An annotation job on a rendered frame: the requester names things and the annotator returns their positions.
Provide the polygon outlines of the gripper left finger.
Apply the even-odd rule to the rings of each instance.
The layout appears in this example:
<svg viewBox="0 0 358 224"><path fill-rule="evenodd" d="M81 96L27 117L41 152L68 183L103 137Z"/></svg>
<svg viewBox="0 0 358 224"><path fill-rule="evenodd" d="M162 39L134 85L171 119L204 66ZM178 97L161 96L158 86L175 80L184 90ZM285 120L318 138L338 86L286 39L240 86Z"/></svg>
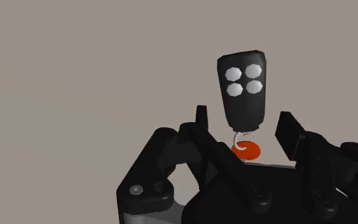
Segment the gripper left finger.
<svg viewBox="0 0 358 224"><path fill-rule="evenodd" d="M216 141L208 131L206 106L196 108L196 120L182 123L179 130L156 129L116 191L118 209L127 214L164 211L174 203L174 187L168 177L177 164L188 164L204 188L221 176L244 207L265 213L272 195L250 173L230 148Z"/></svg>

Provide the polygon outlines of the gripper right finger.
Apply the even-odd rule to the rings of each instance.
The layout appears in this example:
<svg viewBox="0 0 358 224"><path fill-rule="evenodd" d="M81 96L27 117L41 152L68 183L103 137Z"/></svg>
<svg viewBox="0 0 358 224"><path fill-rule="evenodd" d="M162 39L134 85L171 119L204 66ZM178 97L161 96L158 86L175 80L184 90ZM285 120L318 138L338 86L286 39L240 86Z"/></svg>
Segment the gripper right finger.
<svg viewBox="0 0 358 224"><path fill-rule="evenodd" d="M301 174L304 208L317 219L358 218L358 143L331 144L306 131L289 111L279 115L275 137Z"/></svg>

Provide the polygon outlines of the black remote key fob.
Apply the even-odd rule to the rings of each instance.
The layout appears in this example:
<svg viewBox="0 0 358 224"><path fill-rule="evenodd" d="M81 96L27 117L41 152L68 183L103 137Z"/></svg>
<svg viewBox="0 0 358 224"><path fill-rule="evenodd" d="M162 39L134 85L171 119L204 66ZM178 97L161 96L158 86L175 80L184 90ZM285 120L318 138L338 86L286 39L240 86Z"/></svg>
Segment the black remote key fob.
<svg viewBox="0 0 358 224"><path fill-rule="evenodd" d="M231 150L242 160L254 160L261 154L252 140L265 117L266 57L259 50L223 55L217 60L217 75L228 125L234 131Z"/></svg>

